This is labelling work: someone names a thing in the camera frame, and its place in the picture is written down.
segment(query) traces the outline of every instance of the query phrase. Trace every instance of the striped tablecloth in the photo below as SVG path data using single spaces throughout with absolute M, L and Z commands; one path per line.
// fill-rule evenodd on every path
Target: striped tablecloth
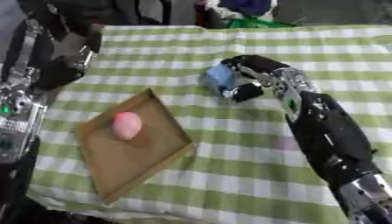
M 47 113 L 29 195 L 47 207 L 121 223 L 346 223 L 271 93 L 234 105 L 212 95 L 199 77 L 244 53 L 304 69 L 353 116 L 379 150 L 376 163 L 392 173 L 391 48 L 388 26 L 107 27 L 87 75 Z M 104 206 L 71 130 L 146 88 L 197 148 Z

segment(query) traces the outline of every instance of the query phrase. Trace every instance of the green and white checkered tablecloth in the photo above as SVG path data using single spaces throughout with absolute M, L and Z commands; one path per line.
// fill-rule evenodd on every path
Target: green and white checkered tablecloth
M 199 77 L 244 53 L 304 69 L 353 116 L 379 150 L 375 162 L 392 173 L 391 50 L 390 26 L 107 27 L 88 74 L 47 113 L 29 195 L 47 207 L 121 223 L 346 223 L 271 93 L 234 105 L 219 101 Z M 197 149 L 104 206 L 71 130 L 146 88 Z

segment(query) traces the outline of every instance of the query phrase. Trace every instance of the green stripe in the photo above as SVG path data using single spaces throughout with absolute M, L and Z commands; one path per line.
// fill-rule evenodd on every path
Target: green stripe
M 323 186 L 324 182 L 311 168 L 292 167 L 282 164 L 257 164 L 241 160 L 224 160 L 207 157 L 182 157 L 170 169 L 178 171 L 205 172 L 223 176 L 249 179 L 269 179 L 278 182 L 292 182 L 312 186 Z M 69 190 L 93 191 L 90 177 L 56 171 L 36 171 L 35 179 L 41 185 L 62 186 Z
M 145 30 L 103 30 L 103 35 L 154 35 L 154 34 L 194 34 L 194 33 L 237 33 L 237 32 L 320 32 L 320 31 L 336 31 L 336 30 L 362 30 L 367 28 L 389 28 L 387 25 L 330 25 L 330 26 L 314 26 L 314 27 L 294 27 L 294 28 L 257 28 L 257 29 L 225 29 L 225 30 L 206 30 L 201 27 L 179 27 L 171 29 L 145 29 Z
M 125 75 L 145 77 L 181 77 L 189 74 L 204 74 L 210 67 L 205 68 L 94 68 L 88 69 L 87 74 Z M 306 71 L 314 80 L 343 80 L 343 81 L 392 81 L 390 71 L 357 72 L 357 71 Z
M 341 102 L 392 102 L 392 92 L 323 91 Z
M 53 109 L 78 110 L 84 112 L 102 112 L 116 105 L 113 102 L 84 102 L 84 101 L 57 101 Z M 284 123 L 284 115 L 277 110 L 255 108 L 208 108 L 201 106 L 168 106 L 174 116 L 191 116 L 197 118 L 212 117 L 217 119 L 234 119 L 243 121 L 258 121 L 269 123 Z M 392 128 L 392 115 L 351 115 L 363 127 Z M 58 130 L 62 121 L 47 119 L 44 127 Z
M 42 186 L 52 186 L 53 182 L 51 179 L 53 175 L 62 174 L 55 172 L 49 173 L 45 178 L 39 179 L 39 183 Z M 84 186 L 88 182 L 84 178 L 66 178 L 71 179 L 74 183 L 79 183 L 78 186 Z M 74 186 L 70 183 L 70 181 L 67 181 L 61 186 L 70 190 L 74 189 Z M 76 188 L 75 190 L 83 192 L 85 189 Z M 189 187 L 172 185 L 162 186 L 144 184 L 132 190 L 129 196 L 143 200 L 159 200 L 184 206 L 203 207 L 205 209 L 225 210 L 241 214 L 269 216 L 278 219 L 307 221 L 311 223 L 319 223 L 319 221 L 324 221 L 323 223 L 331 223 L 331 221 L 336 222 L 336 215 L 340 214 L 340 209 L 338 207 L 321 206 L 313 203 L 292 202 L 281 199 L 255 198 L 239 194 L 196 190 Z
M 211 61 L 216 58 L 231 58 L 238 55 L 238 52 L 218 52 L 209 54 L 101 54 L 98 56 L 97 60 L 129 60 L 135 61 L 156 61 L 156 60 L 167 60 L 167 61 Z M 379 62 L 379 61 L 391 61 L 391 54 L 381 54 L 381 53 L 363 53 L 363 54 L 350 54 L 350 53 L 303 53 L 303 54 L 293 54 L 293 53 L 264 53 L 262 56 L 273 60 L 280 61 L 303 61 L 303 62 L 328 62 L 328 61 L 338 61 L 338 62 Z
M 214 96 L 206 87 L 201 85 L 183 85 L 183 86 L 153 86 L 150 87 L 159 95 L 202 95 Z M 112 85 L 112 84 L 81 84 L 74 83 L 66 88 L 67 91 L 75 92 L 97 92 L 113 94 L 137 94 L 146 89 L 145 85 Z M 324 91 L 330 94 L 338 101 L 346 102 L 392 102 L 392 92 L 384 91 Z M 263 99 L 275 99 L 269 89 L 261 96 Z
M 225 45 L 240 45 L 240 46 L 364 46 L 372 45 L 370 38 L 228 38 L 228 39 L 213 39 L 205 38 L 201 40 L 152 40 L 152 41 L 105 41 L 103 47 L 140 47 L 140 46 L 225 46 Z

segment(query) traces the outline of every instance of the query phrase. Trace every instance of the metal robot arm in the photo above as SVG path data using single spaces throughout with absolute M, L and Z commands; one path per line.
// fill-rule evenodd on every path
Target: metal robot arm
M 372 162 L 376 150 L 329 94 L 319 93 L 304 71 L 259 55 L 221 64 L 272 89 L 301 151 L 351 223 L 392 223 L 392 190 Z
M 50 9 L 30 13 L 14 31 L 0 75 L 0 223 L 15 216 L 38 154 L 38 133 L 47 91 L 84 75 L 100 48 L 101 34 L 89 33 L 79 55 L 51 59 L 53 41 L 68 33 L 65 19 Z

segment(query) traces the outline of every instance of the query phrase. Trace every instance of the robot forearm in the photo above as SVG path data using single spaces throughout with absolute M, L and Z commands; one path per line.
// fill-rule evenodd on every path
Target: robot forearm
M 259 95 L 262 88 L 272 89 L 311 168 L 352 223 L 392 223 L 392 191 L 372 161 L 376 150 L 330 95 L 319 93 L 305 72 L 262 56 L 242 55 L 221 64 L 258 82 Z

